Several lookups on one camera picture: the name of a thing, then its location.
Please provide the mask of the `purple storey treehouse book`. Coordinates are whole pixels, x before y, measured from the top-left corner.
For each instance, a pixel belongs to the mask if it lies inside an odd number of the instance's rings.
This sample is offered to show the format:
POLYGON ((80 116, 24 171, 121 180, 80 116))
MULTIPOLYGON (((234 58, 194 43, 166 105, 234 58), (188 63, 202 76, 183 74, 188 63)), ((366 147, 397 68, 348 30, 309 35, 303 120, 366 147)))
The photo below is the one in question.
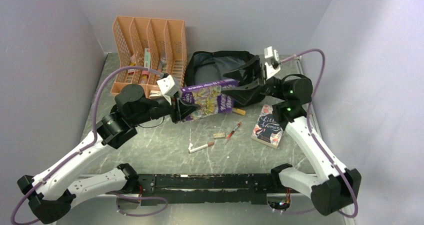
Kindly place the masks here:
POLYGON ((209 83, 182 87, 181 99, 186 104, 198 105, 199 108, 188 115, 184 121, 202 119, 211 115, 232 112, 234 99, 222 94, 223 89, 235 88, 239 82, 234 79, 224 79, 209 83))

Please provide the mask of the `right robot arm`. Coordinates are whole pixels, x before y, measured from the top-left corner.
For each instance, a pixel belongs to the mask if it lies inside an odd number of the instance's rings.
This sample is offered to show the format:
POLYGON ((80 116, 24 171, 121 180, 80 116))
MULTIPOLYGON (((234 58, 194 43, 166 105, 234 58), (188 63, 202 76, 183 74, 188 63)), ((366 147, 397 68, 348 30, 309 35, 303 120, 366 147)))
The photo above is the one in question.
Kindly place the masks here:
POLYGON ((295 190, 310 198, 313 209, 323 216, 353 206, 351 217, 357 216, 357 196, 361 174, 349 169, 328 148, 312 126, 310 113, 314 93, 312 81, 303 74, 289 74, 277 78, 281 62, 269 57, 261 63, 254 56, 246 64, 224 74, 225 78, 238 81, 237 87, 226 88, 223 94, 241 105, 264 95, 280 99, 272 106, 272 115, 285 134, 289 135, 305 154, 314 174, 299 171, 290 164, 272 169, 270 187, 275 192, 295 190))

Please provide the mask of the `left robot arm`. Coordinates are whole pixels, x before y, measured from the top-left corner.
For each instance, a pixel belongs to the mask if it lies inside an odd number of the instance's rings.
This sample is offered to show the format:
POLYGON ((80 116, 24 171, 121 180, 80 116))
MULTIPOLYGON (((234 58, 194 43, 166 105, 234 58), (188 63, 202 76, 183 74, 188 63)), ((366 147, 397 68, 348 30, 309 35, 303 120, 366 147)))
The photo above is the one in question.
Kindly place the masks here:
POLYGON ((126 85, 115 96, 110 114, 96 121, 87 136, 65 157, 44 172, 24 175, 18 181, 23 200, 37 222, 58 221, 76 205, 101 194, 129 194, 140 189, 138 173, 127 163, 104 174, 80 179, 91 163, 116 151, 137 134, 137 126, 170 116, 174 123, 198 110, 176 93, 170 99, 149 99, 139 84, 126 85))

